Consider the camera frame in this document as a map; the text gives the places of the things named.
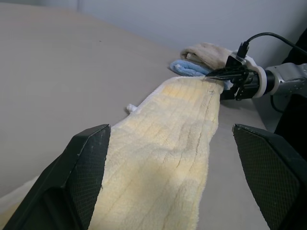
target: table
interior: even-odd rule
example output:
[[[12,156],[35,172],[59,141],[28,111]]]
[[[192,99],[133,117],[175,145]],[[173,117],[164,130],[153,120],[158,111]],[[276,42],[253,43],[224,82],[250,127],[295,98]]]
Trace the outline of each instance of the table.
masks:
[[[39,175],[78,132],[122,120],[179,52],[68,10],[0,4],[0,197]],[[268,229],[245,181],[234,123],[264,128],[251,100],[221,103],[198,229]]]

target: towel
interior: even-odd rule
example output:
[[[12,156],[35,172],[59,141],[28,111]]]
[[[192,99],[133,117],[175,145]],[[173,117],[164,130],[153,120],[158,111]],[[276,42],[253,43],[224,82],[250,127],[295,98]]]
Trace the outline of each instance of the towel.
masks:
[[[185,48],[181,51],[180,56],[181,59],[192,61],[197,65],[210,69],[221,69],[225,67],[230,54],[229,49],[204,42]]]
[[[181,75],[189,77],[200,77],[208,74],[210,69],[203,68],[199,65],[195,65],[189,61],[176,60],[170,64],[170,69]]]
[[[222,91],[204,77],[176,77],[129,106],[112,127],[90,230],[196,229]]]

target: terry cloth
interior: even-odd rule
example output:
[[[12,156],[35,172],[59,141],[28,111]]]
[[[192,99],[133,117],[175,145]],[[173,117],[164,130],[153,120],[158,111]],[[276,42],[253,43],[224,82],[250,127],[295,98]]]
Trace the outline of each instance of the terry cloth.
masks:
[[[192,61],[197,65],[210,69],[221,69],[225,67],[230,54],[229,49],[204,42],[185,48],[181,51],[180,56],[181,59]]]
[[[196,229],[222,91],[218,81],[176,77],[130,106],[112,127],[90,230]]]
[[[200,77],[208,74],[210,69],[195,65],[190,61],[176,60],[169,65],[170,69],[180,76]]]

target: cable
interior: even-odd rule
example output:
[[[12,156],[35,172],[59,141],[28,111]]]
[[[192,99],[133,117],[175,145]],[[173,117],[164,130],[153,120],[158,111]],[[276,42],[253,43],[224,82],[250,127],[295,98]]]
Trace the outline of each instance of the cable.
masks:
[[[283,110],[280,110],[278,108],[276,108],[275,104],[274,104],[274,97],[273,95],[271,95],[271,106],[273,107],[273,109],[279,113],[283,113],[284,111]]]
[[[250,37],[247,41],[243,42],[237,52],[237,55],[241,58],[245,58],[246,53],[248,52],[248,45],[250,43],[250,41],[254,40],[257,37],[261,37],[261,36],[272,36],[272,37],[276,37],[279,40],[285,42],[287,45],[291,46],[293,49],[296,49],[297,51],[301,52],[302,54],[307,56],[307,52],[303,49],[301,49],[300,47],[296,46],[294,43],[290,42],[289,40],[285,39],[284,37],[281,37],[278,34],[274,34],[274,33],[270,33],[270,32],[265,32],[265,33],[260,33],[260,34],[256,34],[252,37]]]

